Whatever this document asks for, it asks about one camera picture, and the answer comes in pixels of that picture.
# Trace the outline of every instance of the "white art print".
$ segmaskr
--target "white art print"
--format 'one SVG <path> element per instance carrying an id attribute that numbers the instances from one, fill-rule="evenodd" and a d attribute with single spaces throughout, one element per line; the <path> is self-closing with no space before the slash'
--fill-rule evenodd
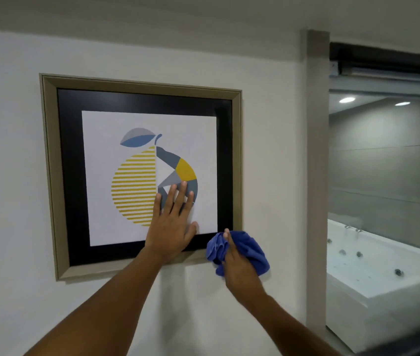
<path id="1" fill-rule="evenodd" d="M 215 117 L 82 111 L 82 119 L 90 246 L 145 240 L 156 192 L 182 181 L 196 195 L 189 223 L 217 231 Z"/>

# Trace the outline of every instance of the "framed artwork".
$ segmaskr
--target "framed artwork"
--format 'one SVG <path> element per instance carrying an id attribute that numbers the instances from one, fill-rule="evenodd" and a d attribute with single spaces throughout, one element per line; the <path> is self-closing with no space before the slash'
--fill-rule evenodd
<path id="1" fill-rule="evenodd" d="M 157 192 L 187 182 L 199 234 L 241 229 L 241 91 L 41 74 L 57 280 L 122 269 Z"/>

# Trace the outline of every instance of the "bathroom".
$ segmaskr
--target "bathroom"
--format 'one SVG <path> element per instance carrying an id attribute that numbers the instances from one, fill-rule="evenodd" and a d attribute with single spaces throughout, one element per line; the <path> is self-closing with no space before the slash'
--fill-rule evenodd
<path id="1" fill-rule="evenodd" d="M 327 327 L 344 355 L 418 355 L 420 83 L 342 78 L 330 94 Z"/>

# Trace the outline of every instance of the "forearm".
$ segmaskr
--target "forearm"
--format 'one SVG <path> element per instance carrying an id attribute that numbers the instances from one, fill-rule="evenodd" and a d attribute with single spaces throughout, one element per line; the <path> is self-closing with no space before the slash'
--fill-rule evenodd
<path id="1" fill-rule="evenodd" d="M 284 356 L 339 356 L 322 339 L 314 335 L 266 294 L 246 305 L 263 326 Z"/>
<path id="2" fill-rule="evenodd" d="M 126 355 L 142 307 L 162 265 L 161 257 L 144 248 L 26 356 Z"/>

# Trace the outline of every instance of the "white bathtub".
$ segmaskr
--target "white bathtub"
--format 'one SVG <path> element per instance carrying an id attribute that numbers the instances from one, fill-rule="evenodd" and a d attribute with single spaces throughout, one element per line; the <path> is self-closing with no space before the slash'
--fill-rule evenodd
<path id="1" fill-rule="evenodd" d="M 420 249 L 328 220 L 327 326 L 354 352 L 420 330 Z"/>

